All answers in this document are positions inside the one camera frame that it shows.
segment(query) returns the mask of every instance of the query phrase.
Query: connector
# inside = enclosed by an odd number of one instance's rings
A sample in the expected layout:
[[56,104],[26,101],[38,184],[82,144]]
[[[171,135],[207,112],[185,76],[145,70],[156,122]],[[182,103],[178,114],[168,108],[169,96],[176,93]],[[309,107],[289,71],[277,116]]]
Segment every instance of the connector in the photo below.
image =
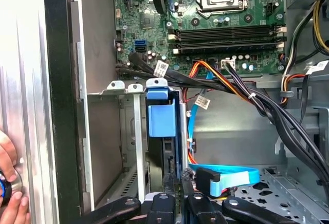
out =
[[138,46],[147,46],[147,41],[146,40],[135,40],[135,43],[134,43],[135,47],[138,47]]
[[229,63],[231,67],[235,69],[235,60],[231,60],[230,58],[226,58],[224,60],[221,60],[221,69],[225,69],[225,64]]

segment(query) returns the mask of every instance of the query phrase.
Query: white label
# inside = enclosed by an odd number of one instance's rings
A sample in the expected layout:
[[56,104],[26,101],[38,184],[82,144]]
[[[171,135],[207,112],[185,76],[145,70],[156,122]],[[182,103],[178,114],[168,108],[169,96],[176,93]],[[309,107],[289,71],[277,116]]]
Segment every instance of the white label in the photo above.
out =
[[323,71],[325,67],[327,66],[329,60],[326,61],[320,61],[318,64],[315,66],[312,66],[306,73],[306,75],[311,75],[315,71]]
[[198,95],[195,101],[195,105],[198,105],[199,107],[202,107],[203,109],[207,110],[209,106],[210,100]]
[[163,61],[158,61],[158,63],[156,64],[156,67],[154,69],[153,75],[158,78],[163,78],[166,75],[168,67],[169,67],[169,64],[167,64]]

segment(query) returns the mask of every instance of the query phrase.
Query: clamp handle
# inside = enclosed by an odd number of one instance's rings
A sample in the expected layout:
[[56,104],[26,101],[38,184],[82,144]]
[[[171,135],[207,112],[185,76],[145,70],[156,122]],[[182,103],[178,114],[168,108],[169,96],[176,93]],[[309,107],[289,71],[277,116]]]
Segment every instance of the clamp handle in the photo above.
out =
[[14,182],[9,182],[6,179],[0,179],[0,188],[2,190],[2,207],[6,206],[9,203],[9,200],[15,192],[20,192],[22,190],[23,184],[22,184],[22,178],[20,174],[15,170],[16,173],[16,180]]

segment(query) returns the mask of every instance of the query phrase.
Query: hand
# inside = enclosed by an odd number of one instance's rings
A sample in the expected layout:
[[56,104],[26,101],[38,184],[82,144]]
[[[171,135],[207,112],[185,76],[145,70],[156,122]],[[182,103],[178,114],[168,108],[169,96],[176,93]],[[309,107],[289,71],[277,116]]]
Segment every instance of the hand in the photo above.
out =
[[[17,163],[17,153],[15,146],[6,134],[0,130],[0,170],[3,172],[6,180],[13,182],[17,176],[14,165]],[[30,224],[31,216],[28,212],[29,199],[23,197],[22,192],[14,193],[4,210],[0,224]]]
[[17,153],[15,146],[8,136],[0,131],[0,170],[9,182],[13,182],[17,178],[14,170],[16,163]]
[[22,198],[22,192],[15,192],[3,212],[0,224],[30,224],[31,215],[27,213],[29,206],[29,199],[27,197]]

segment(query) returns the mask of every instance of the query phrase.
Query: sata port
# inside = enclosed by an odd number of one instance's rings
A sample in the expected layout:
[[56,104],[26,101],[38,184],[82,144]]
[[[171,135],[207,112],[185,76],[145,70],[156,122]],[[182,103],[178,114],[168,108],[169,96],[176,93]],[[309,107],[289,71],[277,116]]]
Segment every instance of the sata port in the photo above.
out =
[[135,47],[136,46],[146,46],[146,40],[136,40]]
[[146,47],[145,46],[138,46],[135,47],[136,52],[146,52]]

